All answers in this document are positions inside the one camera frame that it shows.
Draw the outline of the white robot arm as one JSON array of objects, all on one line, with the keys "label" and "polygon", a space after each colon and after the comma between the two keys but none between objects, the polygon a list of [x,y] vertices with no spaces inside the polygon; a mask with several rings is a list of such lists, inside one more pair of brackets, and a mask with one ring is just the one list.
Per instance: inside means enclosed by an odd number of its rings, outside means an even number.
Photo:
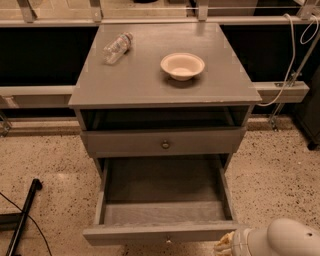
[{"label": "white robot arm", "polygon": [[214,244],[214,256],[320,256],[320,232],[279,218],[265,228],[240,228]]}]

